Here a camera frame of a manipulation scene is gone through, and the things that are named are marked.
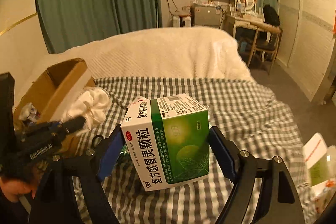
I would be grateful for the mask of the person left hand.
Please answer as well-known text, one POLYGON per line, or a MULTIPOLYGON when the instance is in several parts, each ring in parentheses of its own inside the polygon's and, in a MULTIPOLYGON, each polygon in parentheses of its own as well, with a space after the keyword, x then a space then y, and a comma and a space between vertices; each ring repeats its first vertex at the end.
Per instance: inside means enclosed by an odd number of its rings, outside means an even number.
POLYGON ((8 179, 1 177, 1 191, 3 195, 13 203, 17 203, 19 198, 25 194, 31 193, 35 197, 39 183, 26 183, 17 179, 8 179))

